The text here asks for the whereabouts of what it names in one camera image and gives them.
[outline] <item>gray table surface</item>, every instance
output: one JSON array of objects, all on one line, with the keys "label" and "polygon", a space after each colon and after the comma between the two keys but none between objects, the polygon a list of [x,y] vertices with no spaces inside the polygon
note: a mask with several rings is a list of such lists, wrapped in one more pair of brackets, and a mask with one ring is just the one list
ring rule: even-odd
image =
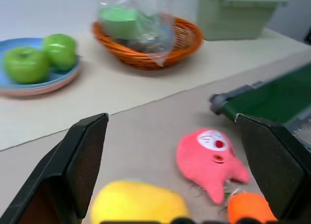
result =
[{"label": "gray table surface", "polygon": [[[225,117],[215,116],[209,111],[208,98],[214,93],[227,92],[258,80],[269,80],[309,61],[311,51],[302,52],[262,68],[110,116],[94,194],[110,181],[136,178],[180,193],[198,222],[224,220],[225,214],[219,213],[222,207],[214,205],[205,193],[196,197],[199,190],[191,189],[193,183],[179,173],[175,163],[178,142],[183,135],[200,128],[218,129],[231,139],[238,157],[247,166],[238,129]],[[0,215],[38,161],[65,134],[66,131],[0,153]],[[260,194],[253,177],[248,184],[234,184],[230,189],[237,187]],[[83,223],[90,223],[89,215]]]}]

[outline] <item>red nose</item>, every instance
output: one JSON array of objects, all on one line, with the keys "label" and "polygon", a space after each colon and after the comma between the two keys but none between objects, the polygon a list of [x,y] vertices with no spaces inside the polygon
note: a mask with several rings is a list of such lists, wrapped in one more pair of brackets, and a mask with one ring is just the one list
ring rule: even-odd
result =
[{"label": "red nose", "polygon": [[215,145],[217,148],[222,148],[224,146],[224,143],[221,140],[217,140]]}]

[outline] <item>basket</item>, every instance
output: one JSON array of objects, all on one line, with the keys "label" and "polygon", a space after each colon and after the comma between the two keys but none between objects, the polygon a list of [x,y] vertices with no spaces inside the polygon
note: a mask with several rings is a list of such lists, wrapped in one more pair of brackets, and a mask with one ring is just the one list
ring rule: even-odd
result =
[{"label": "basket", "polygon": [[196,52],[203,42],[203,35],[199,28],[184,19],[175,17],[174,32],[176,43],[164,65],[159,66],[148,54],[134,51],[114,42],[109,36],[103,34],[102,27],[98,22],[93,23],[92,30],[96,39],[122,63],[141,70],[161,70],[175,65]]}]

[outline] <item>green apple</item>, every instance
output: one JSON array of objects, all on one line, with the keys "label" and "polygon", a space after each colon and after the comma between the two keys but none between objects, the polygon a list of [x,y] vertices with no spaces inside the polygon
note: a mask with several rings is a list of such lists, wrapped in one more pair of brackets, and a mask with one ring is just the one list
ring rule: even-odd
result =
[{"label": "green apple", "polygon": [[76,41],[66,34],[52,34],[43,40],[43,51],[56,69],[68,71],[75,65]]},{"label": "green apple", "polygon": [[7,75],[20,84],[35,84],[44,81],[50,72],[47,55],[31,47],[19,47],[4,55]]}]

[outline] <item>green plastic storage box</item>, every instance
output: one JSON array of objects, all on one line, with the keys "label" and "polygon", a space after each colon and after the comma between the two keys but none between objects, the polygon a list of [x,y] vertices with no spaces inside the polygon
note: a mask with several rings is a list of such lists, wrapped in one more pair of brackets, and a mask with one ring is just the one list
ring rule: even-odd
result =
[{"label": "green plastic storage box", "polygon": [[286,0],[199,0],[197,25],[206,40],[257,38]]}]

